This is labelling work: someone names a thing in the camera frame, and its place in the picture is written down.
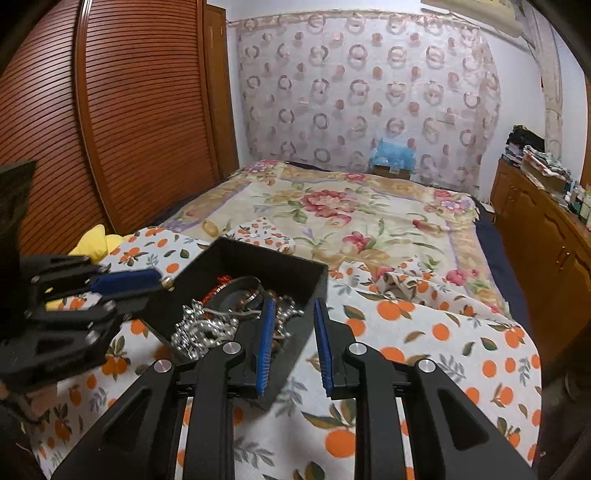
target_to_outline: louvered wardrobe door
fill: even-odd
[[[21,228],[25,254],[68,252],[86,230],[108,224],[76,121],[72,52],[78,7],[78,0],[57,4],[0,77],[0,163],[37,160]]]
[[[218,177],[204,95],[203,5],[86,3],[82,129],[107,211],[129,233]]]

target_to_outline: bed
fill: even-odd
[[[435,360],[531,463],[540,360],[502,244],[480,208],[466,194],[410,181],[260,161],[159,228],[136,232],[103,263],[114,271],[151,266],[174,277],[218,236],[269,222],[293,241],[286,254],[329,266],[333,320],[393,361]],[[65,308],[95,300],[69,299]],[[103,367],[60,384],[61,403],[31,432],[46,476],[142,369],[164,355],[166,347],[134,320],[113,340]],[[318,369],[312,337],[271,411],[235,403],[236,478],[353,477],[355,405],[327,399]],[[404,416],[401,428],[413,478]]]

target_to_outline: wooden cabinet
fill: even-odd
[[[534,341],[551,364],[591,321],[591,232],[502,160],[491,201]]]

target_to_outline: bottle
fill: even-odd
[[[581,211],[581,205],[577,204],[578,194],[579,194],[579,184],[575,180],[573,182],[573,189],[570,192],[569,210],[577,216],[579,215],[579,212]]]
[[[587,191],[585,193],[585,198],[583,199],[583,206],[581,207],[581,213],[579,214],[579,219],[581,220],[581,222],[583,222],[583,225],[587,224],[589,216],[591,216],[591,191]]]
[[[587,193],[581,187],[579,194],[577,195],[577,203],[580,202],[581,207],[579,209],[579,220],[583,222],[583,225],[587,223],[587,218],[589,217],[589,205],[585,202],[587,199]]]

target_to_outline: cabinet door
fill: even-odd
[[[501,233],[507,257],[531,311],[538,293],[531,282],[531,269],[540,261],[533,248],[538,241],[537,232],[541,222],[539,193],[525,184],[517,185],[516,188],[505,208],[505,222]]]
[[[582,250],[566,252],[554,293],[533,319],[534,340],[544,362],[551,362],[591,320],[591,258]]]
[[[499,160],[499,167],[496,171],[495,184],[491,191],[491,203],[495,208],[496,221],[499,222],[503,217],[505,206],[509,200],[511,191],[512,176],[510,175],[508,165]]]
[[[530,279],[528,291],[533,298],[529,300],[530,314],[536,317],[544,310],[543,298],[554,291],[558,282],[561,264],[564,264],[567,254],[567,244],[571,241],[568,227],[552,211],[540,213],[540,223],[536,228],[537,239],[527,245],[530,256],[536,259],[529,266]]]

